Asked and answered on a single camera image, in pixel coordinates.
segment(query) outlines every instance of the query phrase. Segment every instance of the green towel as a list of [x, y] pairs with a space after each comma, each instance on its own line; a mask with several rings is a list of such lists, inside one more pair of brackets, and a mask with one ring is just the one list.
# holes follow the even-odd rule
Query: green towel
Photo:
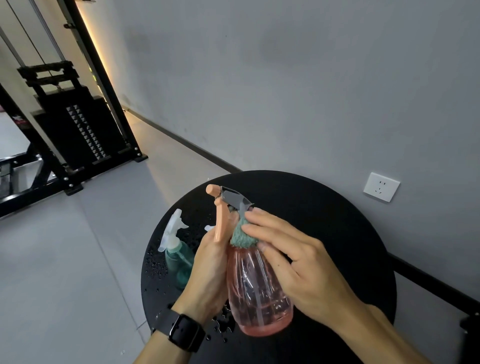
[[244, 224], [250, 224], [246, 218], [240, 218], [239, 223], [235, 227], [233, 231], [232, 239], [230, 240], [230, 244], [236, 246], [238, 248], [250, 248], [252, 245], [258, 243], [258, 239], [252, 238], [243, 232], [241, 226]]

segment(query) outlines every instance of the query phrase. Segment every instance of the spray nozzle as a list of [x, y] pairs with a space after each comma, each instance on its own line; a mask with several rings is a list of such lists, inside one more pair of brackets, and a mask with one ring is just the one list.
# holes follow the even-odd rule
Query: spray nozzle
[[177, 238], [178, 229], [186, 229], [188, 226], [185, 225], [181, 220], [181, 210], [177, 208], [175, 212], [170, 217], [167, 227], [163, 232], [162, 242], [158, 247], [158, 251], [162, 252], [165, 249], [170, 250], [176, 248], [180, 244], [180, 239]]

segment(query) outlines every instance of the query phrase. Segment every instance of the electrical outlet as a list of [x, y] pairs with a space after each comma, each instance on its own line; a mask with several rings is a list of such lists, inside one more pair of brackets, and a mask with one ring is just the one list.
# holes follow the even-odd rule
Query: electrical outlet
[[399, 185], [399, 181], [372, 172], [363, 191], [366, 194], [390, 202]]

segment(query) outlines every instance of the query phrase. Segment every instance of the smartwatch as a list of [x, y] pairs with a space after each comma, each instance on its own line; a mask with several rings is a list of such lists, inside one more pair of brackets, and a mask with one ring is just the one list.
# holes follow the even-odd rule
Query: smartwatch
[[187, 352], [197, 352], [205, 337], [202, 325], [170, 309], [162, 310], [156, 317], [153, 329], [167, 335], [169, 341]]

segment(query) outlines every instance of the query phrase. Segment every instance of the black tabletop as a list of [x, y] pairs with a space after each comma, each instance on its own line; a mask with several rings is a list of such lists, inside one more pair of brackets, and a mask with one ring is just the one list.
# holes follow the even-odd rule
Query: black tabletop
[[[194, 252], [215, 225], [215, 205], [205, 192], [209, 183], [232, 188], [256, 206], [320, 239], [352, 290], [365, 303], [380, 308], [393, 322], [396, 310], [395, 276], [382, 240], [370, 222], [347, 199], [332, 189], [296, 174], [254, 170], [215, 178], [188, 192], [158, 223], [145, 252], [142, 301], [148, 324], [180, 291], [173, 287], [158, 247], [175, 209], [189, 226], [178, 237]], [[191, 363], [360, 363], [348, 346], [330, 329], [295, 309], [292, 323], [266, 338], [251, 338], [234, 325], [224, 309], [207, 329], [207, 338]]]

